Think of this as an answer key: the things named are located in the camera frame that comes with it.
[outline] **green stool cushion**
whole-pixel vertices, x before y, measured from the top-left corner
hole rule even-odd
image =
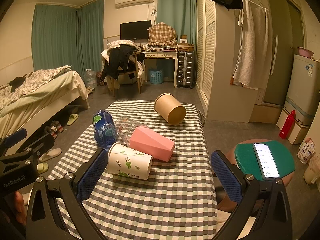
[[[279,171],[280,178],[294,171],[294,160],[290,151],[277,141],[262,142],[267,144]],[[263,180],[253,143],[238,144],[235,149],[235,158],[244,174],[252,174],[257,180]]]

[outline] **bed frame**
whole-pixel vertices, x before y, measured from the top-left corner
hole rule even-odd
[[[70,104],[72,101],[75,101],[75,105],[82,106],[84,109],[89,109],[88,99],[82,100],[80,92],[77,88],[69,91],[62,97],[58,98],[51,104],[47,105],[45,108],[36,113],[33,117],[31,117],[24,125],[20,128],[24,128],[27,130],[27,137],[9,148],[6,155],[11,155],[16,153],[16,151],[20,148],[20,146],[45,122],[47,122],[50,118],[52,118],[57,112],[59,112],[62,108]]]

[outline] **phone screen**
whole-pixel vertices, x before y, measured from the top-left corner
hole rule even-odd
[[[279,177],[279,172],[276,163],[273,159],[271,151],[266,144],[254,143],[253,144],[256,153],[259,157],[263,174],[266,178],[277,178]]]

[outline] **black monitor screen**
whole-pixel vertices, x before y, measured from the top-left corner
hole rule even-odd
[[[151,21],[140,21],[120,24],[121,40],[136,40],[149,38]]]

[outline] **blue laundry basket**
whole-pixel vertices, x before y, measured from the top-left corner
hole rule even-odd
[[[161,84],[163,82],[163,71],[161,70],[149,70],[149,78],[152,84]]]

